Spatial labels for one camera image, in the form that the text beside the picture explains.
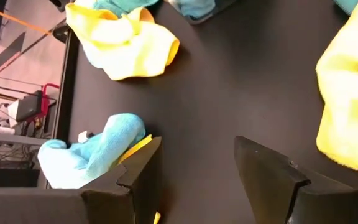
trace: black tabletop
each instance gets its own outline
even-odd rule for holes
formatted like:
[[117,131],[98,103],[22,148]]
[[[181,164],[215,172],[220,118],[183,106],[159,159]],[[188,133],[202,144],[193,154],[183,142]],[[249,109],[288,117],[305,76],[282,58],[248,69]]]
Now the black tabletop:
[[80,48],[70,140],[101,131],[112,114],[138,114],[163,137],[166,223],[255,223],[234,163],[234,136],[358,185],[358,172],[315,143],[323,101],[314,68],[345,22],[333,5],[243,0],[191,26],[164,3],[156,20],[181,41],[164,75],[115,82]]

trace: light blue towel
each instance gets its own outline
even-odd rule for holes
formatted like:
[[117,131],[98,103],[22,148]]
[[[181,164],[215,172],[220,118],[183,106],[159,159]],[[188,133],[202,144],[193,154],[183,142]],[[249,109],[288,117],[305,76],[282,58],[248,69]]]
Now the light blue towel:
[[215,8],[215,0],[168,0],[169,3],[186,17],[199,19]]
[[93,4],[94,9],[107,9],[118,17],[121,14],[128,14],[137,7],[148,7],[157,3],[159,0],[97,0]]
[[335,3],[348,15],[352,14],[353,9],[356,7],[358,0],[334,0]]
[[145,137],[143,121],[134,114],[111,116],[101,134],[67,149],[49,140],[38,153],[42,172],[55,189],[78,189],[106,173],[128,148]]

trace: towel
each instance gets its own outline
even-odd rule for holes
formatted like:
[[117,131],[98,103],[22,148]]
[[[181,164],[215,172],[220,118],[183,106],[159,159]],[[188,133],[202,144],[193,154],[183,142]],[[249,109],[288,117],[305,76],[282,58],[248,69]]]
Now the towel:
[[158,0],[97,0],[93,4],[93,9],[107,9],[118,17],[128,14],[138,7],[152,6]]
[[179,40],[157,25],[145,8],[118,19],[108,10],[71,3],[66,5],[66,16],[89,62],[112,80],[160,75],[179,48]]
[[334,0],[334,1],[348,15],[352,14],[353,9],[358,3],[358,0]]
[[358,5],[316,71],[325,101],[317,147],[336,162],[358,170]]
[[182,15],[199,19],[215,8],[215,0],[168,0]]
[[134,114],[111,116],[101,134],[67,148],[49,140],[38,153],[42,172],[55,189],[78,189],[106,173],[121,155],[145,136],[143,121]]

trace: white object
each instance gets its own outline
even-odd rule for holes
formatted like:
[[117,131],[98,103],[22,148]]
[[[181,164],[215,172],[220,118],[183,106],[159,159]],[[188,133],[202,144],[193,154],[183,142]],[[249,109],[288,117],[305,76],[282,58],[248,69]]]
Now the white object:
[[78,143],[85,143],[89,139],[89,132],[83,131],[80,134],[78,134]]
[[15,134],[15,129],[8,127],[0,127],[0,134]]
[[15,102],[11,103],[7,107],[7,113],[9,115],[9,126],[11,128],[17,125],[16,115],[17,115],[18,108],[19,108],[19,100],[16,100]]

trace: yellow cloth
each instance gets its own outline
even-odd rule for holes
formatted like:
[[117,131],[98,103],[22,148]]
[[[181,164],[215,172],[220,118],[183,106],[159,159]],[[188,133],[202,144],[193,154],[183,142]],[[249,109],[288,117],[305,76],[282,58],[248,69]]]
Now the yellow cloth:
[[118,164],[122,163],[126,158],[133,155],[133,153],[137,152],[139,149],[141,149],[143,146],[147,145],[152,140],[152,135],[149,134],[145,138],[143,138],[140,142],[138,142],[136,145],[132,146],[129,150],[127,150],[119,159]]
[[161,214],[159,214],[159,212],[156,212],[154,217],[154,224],[157,224],[160,221],[160,218]]
[[88,60],[103,68],[112,80],[160,75],[179,48],[179,40],[156,24],[145,8],[118,19],[109,10],[70,3],[66,5],[66,17]]
[[358,5],[316,70],[326,103],[317,147],[336,162],[358,170]]

